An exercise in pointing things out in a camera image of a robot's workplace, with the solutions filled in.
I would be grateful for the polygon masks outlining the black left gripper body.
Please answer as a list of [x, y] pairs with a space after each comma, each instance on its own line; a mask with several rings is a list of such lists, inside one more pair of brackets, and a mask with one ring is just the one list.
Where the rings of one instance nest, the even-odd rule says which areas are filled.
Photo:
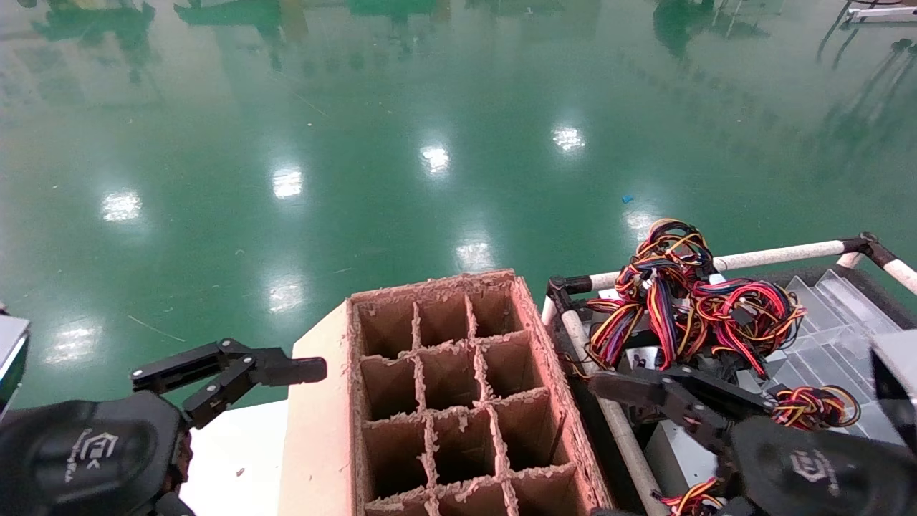
[[4, 515], [190, 515], [186, 418], [160, 396], [65, 401], [2, 418]]

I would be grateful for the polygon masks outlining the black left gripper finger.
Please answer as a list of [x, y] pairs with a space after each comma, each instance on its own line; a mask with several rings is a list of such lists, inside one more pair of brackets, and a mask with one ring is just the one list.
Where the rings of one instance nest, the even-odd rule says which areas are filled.
[[281, 348], [249, 348], [223, 338], [141, 366], [131, 381], [135, 392], [157, 395], [206, 382], [181, 405], [188, 424], [200, 430], [256, 386], [281, 388], [326, 377], [327, 362], [322, 357], [291, 358]]

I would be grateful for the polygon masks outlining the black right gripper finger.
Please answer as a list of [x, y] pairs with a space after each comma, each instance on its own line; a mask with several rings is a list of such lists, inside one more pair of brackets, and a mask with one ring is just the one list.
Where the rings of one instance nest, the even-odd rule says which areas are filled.
[[596, 398], [662, 415], [711, 453], [727, 448], [731, 428], [741, 421], [773, 412], [763, 396], [687, 366], [600, 371], [590, 379], [589, 389]]

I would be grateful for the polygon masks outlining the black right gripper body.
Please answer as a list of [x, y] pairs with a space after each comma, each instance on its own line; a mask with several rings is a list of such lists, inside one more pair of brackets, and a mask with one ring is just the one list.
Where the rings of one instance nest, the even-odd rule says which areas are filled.
[[766, 515], [913, 515], [915, 457], [904, 446], [747, 419], [731, 430], [742, 497]]

